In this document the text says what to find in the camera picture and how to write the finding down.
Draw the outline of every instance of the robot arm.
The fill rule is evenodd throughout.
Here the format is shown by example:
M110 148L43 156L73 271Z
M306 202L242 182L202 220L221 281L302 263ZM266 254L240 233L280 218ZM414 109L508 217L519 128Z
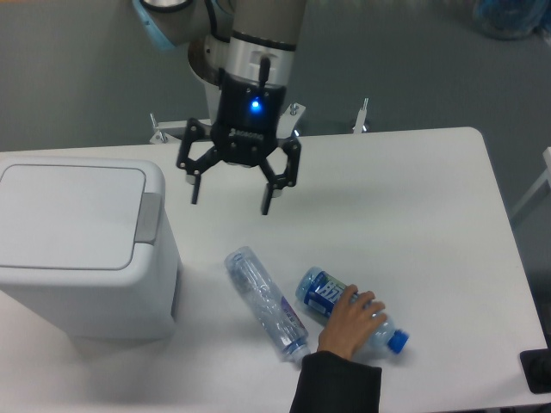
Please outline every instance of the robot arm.
M208 34L229 42L231 0L133 0L139 18L155 46L170 50Z
M156 3L155 7L166 3L169 11L151 11L152 3ZM213 23L211 10L209 25L205 26L204 9L208 12L216 6L220 13L226 13L226 17L234 11L231 40L224 56L226 62L219 63L223 70L217 72L219 75L215 79L220 87L215 122L210 127L195 119L189 120L176 166L186 171L188 181L194 185L192 203L197 202L202 175L219 161L260 167L268 181L261 208L262 214L267 214L271 199L283 188L293 187L298 175L300 142L293 136L278 139L276 131L306 0L238 0L235 9L229 0L216 4L211 0L141 0L140 5L148 8L149 15L155 19L153 23L162 29L167 39L181 42L209 31L218 41L226 41L226 20L215 19ZM195 15L202 16L203 20L194 22L193 34L182 31L183 22L191 24L189 19ZM211 139L214 146L197 160L189 158L191 145L204 139ZM288 156L287 168L279 175L267 160L278 147Z

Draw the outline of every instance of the black object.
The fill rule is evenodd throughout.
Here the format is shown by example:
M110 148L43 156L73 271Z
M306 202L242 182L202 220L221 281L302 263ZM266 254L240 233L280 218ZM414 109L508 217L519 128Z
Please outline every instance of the black object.
M551 351L547 348L523 351L520 361L530 391L535 394L551 392Z
M381 373L328 351L307 355L290 413L378 412Z
M266 84L269 68L269 59L263 57L258 82L246 82L225 73L218 116L213 126L202 125L197 119L188 121L176 166L187 172L189 182L194 185L192 204L197 203L202 174L219 161L260 167L268 180L261 206L263 215L268 214L275 191L296 185L301 146L294 136L285 139L276 137L286 88ZM207 138L213 141L214 146L197 160L189 158L191 145ZM288 157L287 166L279 175L267 160L278 147Z

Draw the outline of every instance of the white table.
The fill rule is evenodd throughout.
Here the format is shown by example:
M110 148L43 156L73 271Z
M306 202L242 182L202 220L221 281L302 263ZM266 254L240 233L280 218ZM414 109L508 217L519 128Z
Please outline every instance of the white table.
M301 141L298 186L268 216L259 212L260 171L224 164L190 205L176 145L26 152L157 163L183 290L176 334L141 343L70 338L0 294L0 410L288 411L299 371L279 360L223 267L246 244L292 303L300 277L318 265L374 290L411 333L401 356L359 357L383 367L381 412L551 401L529 392L518 359L545 341L480 134ZM322 327L295 309L315 350Z

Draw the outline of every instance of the blue label bottle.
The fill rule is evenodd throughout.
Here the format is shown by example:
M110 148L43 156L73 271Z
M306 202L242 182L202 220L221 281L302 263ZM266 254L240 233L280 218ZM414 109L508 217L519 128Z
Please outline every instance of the blue label bottle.
M331 277L321 268L312 267L297 287L296 298L324 316L330 317L333 307L345 288L346 285L343 282ZM389 317L368 339L368 345L373 348L384 348L386 345L398 354L406 345L408 338L407 333L396 330L393 320Z

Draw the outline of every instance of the plastic water bottle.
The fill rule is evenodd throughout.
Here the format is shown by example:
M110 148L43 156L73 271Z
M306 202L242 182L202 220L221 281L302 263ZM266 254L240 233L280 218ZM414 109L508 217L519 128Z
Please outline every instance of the plastic water bottle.
M475 23L497 39L520 39L532 33L549 0L477 0Z
M268 271L249 247L231 253L224 261L233 285L268 336L284 356L297 364L310 354L308 332Z
M296 289L296 298L314 310L328 317L333 311L346 285L328 275L318 267L312 267L302 278ZM356 301L354 294L351 301ZM398 354L406 345L409 335L402 330L396 330L393 320L389 317L368 339L372 348L384 348L385 345L395 354Z

